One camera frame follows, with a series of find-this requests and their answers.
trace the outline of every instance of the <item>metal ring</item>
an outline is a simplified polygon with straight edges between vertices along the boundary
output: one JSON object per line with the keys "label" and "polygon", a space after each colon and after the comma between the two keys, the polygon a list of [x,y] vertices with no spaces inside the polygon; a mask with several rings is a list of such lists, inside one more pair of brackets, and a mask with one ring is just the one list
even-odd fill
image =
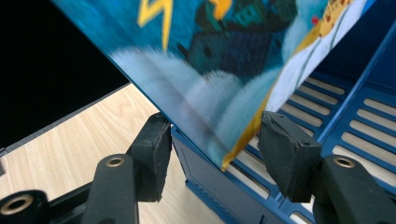
{"label": "metal ring", "polygon": [[[15,197],[11,200],[9,200],[7,203],[5,203],[1,209],[0,209],[0,214],[5,215],[5,216],[10,216],[14,215],[16,213],[19,213],[23,209],[27,208],[30,204],[33,202],[33,196],[30,194],[23,194],[21,196]],[[14,203],[22,201],[23,204],[18,205],[16,207]]]}
{"label": "metal ring", "polygon": [[334,162],[342,167],[346,167],[346,168],[353,168],[355,167],[355,162],[353,162],[352,160],[349,160],[347,158],[343,158],[343,157],[337,157],[334,158]]}
{"label": "metal ring", "polygon": [[108,167],[117,167],[124,163],[124,159],[120,157],[111,158],[106,162]]}

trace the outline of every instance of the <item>yellow lightning bolt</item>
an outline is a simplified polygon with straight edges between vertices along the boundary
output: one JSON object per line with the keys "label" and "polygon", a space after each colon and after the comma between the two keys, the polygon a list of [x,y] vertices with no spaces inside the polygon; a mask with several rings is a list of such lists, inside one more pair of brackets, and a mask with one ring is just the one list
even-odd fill
{"label": "yellow lightning bolt", "polygon": [[140,1],[139,15],[137,24],[140,27],[145,26],[149,21],[154,19],[163,11],[163,50],[168,49],[169,33],[171,30],[173,0],[157,0],[149,3],[149,0]]}

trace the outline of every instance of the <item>black background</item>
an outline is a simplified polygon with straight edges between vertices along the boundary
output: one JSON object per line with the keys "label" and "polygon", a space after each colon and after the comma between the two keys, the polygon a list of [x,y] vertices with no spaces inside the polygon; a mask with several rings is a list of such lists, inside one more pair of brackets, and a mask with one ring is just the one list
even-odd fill
{"label": "black background", "polygon": [[0,3],[0,148],[127,82],[49,1]]}

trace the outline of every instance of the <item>wooden floor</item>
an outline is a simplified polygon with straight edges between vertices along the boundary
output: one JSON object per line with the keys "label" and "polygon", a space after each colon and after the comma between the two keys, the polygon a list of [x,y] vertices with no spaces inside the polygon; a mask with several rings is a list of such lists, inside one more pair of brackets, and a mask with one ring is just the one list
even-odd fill
{"label": "wooden floor", "polygon": [[[126,152],[156,112],[135,86],[124,87],[1,158],[6,174],[0,177],[0,198],[41,189],[52,200],[92,181],[97,162]],[[184,181],[173,151],[163,198],[139,204],[141,223],[221,223]]]}

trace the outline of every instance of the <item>cartoon illustration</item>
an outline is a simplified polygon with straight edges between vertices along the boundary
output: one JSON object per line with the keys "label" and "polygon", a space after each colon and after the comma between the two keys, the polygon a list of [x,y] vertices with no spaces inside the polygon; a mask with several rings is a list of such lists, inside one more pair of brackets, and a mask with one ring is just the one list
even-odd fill
{"label": "cartoon illustration", "polygon": [[361,16],[365,0],[53,3],[220,169]]}

